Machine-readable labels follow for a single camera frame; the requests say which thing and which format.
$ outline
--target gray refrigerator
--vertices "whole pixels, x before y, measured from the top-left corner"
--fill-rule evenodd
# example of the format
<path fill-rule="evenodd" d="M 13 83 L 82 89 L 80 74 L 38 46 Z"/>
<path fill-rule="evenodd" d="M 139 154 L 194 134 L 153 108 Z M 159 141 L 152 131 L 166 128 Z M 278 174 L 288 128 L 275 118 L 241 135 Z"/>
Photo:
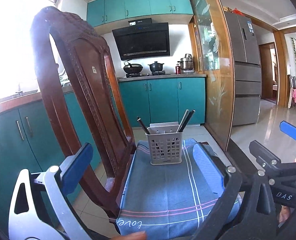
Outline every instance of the gray refrigerator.
<path fill-rule="evenodd" d="M 256 123 L 261 101 L 261 60 L 252 21 L 225 12 L 235 61 L 233 125 Z"/>

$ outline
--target red plastic bag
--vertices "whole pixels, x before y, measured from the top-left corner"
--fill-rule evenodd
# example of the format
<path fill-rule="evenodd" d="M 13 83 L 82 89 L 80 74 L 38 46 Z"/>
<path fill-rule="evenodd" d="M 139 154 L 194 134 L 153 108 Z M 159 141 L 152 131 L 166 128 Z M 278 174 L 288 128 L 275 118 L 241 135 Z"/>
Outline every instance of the red plastic bag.
<path fill-rule="evenodd" d="M 237 8 L 235 8 L 232 12 L 235 14 L 239 14 L 239 15 L 244 16 L 244 14 L 241 11 L 239 11 Z"/>

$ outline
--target white basket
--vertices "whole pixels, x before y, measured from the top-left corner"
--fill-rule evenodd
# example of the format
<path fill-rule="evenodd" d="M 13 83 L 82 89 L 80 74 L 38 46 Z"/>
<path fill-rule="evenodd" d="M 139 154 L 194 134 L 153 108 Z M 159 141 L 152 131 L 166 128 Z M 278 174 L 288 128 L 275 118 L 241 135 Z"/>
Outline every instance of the white basket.
<path fill-rule="evenodd" d="M 152 165 L 181 163 L 183 133 L 176 133 L 178 122 L 151 123 L 146 134 Z"/>

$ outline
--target chopstick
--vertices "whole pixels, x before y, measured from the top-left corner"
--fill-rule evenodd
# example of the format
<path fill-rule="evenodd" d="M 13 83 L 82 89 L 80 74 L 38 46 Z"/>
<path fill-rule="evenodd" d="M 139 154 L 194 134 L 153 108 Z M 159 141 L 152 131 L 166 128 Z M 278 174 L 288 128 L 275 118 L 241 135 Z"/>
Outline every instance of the chopstick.
<path fill-rule="evenodd" d="M 186 120 L 188 114 L 189 114 L 189 110 L 187 109 L 187 110 L 185 111 L 185 113 L 184 113 L 183 118 L 182 118 L 181 121 L 180 121 L 180 124 L 179 124 L 178 129 L 177 129 L 176 132 L 178 132 L 178 131 L 181 129 L 181 127 L 183 126 L 183 123 L 184 123 L 184 121 Z"/>
<path fill-rule="evenodd" d="M 180 128 L 180 130 L 179 130 L 178 132 L 182 132 L 182 131 L 185 129 L 186 125 L 188 124 L 189 120 L 191 119 L 192 115 L 193 115 L 195 112 L 196 112 L 195 110 L 192 110 L 192 111 L 189 112 L 187 118 L 185 119 L 185 121 L 184 121 L 182 127 Z"/>
<path fill-rule="evenodd" d="M 137 122 L 140 124 L 140 126 L 144 129 L 144 131 L 146 132 L 146 134 L 150 134 L 149 130 L 147 129 L 147 127 L 144 125 L 143 121 L 141 120 L 141 118 L 137 117 Z"/>

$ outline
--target stainless steel pot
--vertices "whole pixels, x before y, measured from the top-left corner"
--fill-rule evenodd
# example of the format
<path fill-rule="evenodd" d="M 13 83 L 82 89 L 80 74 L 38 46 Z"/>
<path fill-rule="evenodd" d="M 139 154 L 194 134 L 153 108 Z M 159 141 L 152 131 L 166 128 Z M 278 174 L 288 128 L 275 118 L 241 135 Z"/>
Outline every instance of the stainless steel pot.
<path fill-rule="evenodd" d="M 155 61 L 152 64 L 149 64 L 149 68 L 151 72 L 158 72 L 158 71 L 162 71 L 163 69 L 163 64 L 164 63 L 158 63 L 157 61 Z"/>
<path fill-rule="evenodd" d="M 180 61 L 178 61 L 178 62 L 180 64 L 180 69 L 182 69 L 182 70 L 193 70 L 194 69 L 191 54 L 185 54 L 185 57 L 181 58 Z"/>
<path fill-rule="evenodd" d="M 143 66 L 141 66 L 140 64 L 131 64 L 128 62 L 128 65 L 124 66 L 124 71 L 127 74 L 138 74 L 143 70 Z"/>

